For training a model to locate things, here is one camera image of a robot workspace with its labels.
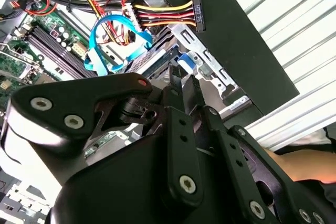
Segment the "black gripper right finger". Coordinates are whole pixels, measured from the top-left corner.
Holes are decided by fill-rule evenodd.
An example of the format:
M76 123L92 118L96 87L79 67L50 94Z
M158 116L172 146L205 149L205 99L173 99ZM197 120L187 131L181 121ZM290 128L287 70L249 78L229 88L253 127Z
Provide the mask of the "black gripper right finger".
M194 76L183 97L206 174L204 191L215 195L229 223L335 223L326 200L293 182L242 127L223 125Z

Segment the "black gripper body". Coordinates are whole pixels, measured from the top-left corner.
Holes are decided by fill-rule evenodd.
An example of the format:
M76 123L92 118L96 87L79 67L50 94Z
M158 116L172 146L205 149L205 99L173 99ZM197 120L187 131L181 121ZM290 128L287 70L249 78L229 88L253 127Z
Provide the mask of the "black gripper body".
M51 210L52 223L243 223L219 160L195 150L203 201L166 204L166 145L146 137L73 175Z

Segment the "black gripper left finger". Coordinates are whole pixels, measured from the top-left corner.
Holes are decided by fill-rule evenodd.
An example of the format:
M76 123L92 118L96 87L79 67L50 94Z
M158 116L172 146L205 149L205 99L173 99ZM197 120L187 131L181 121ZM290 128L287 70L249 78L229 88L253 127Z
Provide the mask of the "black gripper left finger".
M154 136L166 145L165 203L198 207L201 175L177 67L170 68L170 84L163 89L137 73L22 88L12 96L7 116L11 130L58 161L79 157L95 138L132 123L144 126L136 142Z

